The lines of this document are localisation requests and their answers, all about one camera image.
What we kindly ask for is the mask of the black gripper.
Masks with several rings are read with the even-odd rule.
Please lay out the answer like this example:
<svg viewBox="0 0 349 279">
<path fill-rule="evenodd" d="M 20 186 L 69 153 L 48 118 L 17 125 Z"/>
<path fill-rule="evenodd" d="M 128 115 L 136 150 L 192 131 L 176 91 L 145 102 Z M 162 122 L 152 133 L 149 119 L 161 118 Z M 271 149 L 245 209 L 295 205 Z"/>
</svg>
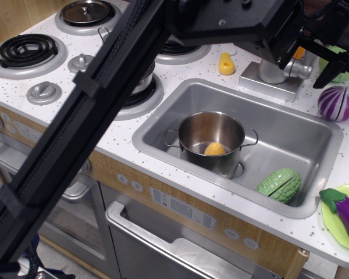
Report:
<svg viewBox="0 0 349 279">
<path fill-rule="evenodd" d="M 322 89 L 338 75 L 349 76 L 349 1 L 301 1 L 304 31 L 299 46 L 327 61 L 313 87 Z M 338 53 L 323 45 L 340 48 Z"/>
</svg>

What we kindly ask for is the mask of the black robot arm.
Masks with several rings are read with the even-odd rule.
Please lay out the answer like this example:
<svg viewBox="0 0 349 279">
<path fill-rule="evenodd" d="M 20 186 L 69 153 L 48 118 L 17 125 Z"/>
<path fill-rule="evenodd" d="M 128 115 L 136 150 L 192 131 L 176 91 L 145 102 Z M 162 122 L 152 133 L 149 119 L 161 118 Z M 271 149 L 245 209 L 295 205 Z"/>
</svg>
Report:
<svg viewBox="0 0 349 279">
<path fill-rule="evenodd" d="M 318 115 L 320 92 L 349 69 L 335 20 L 317 28 L 301 1 L 133 1 L 104 43 L 31 29 L 89 51 L 30 81 L 0 78 L 0 268 L 48 228 L 72 179 L 93 203 L 106 278 L 297 278 L 312 252 L 349 269 L 349 248 L 323 222 L 320 192 L 349 182 L 349 122 Z M 247 130 L 238 169 L 216 174 L 165 144 L 187 116 L 215 110 Z M 84 163 L 89 169 L 80 173 Z"/>
</svg>

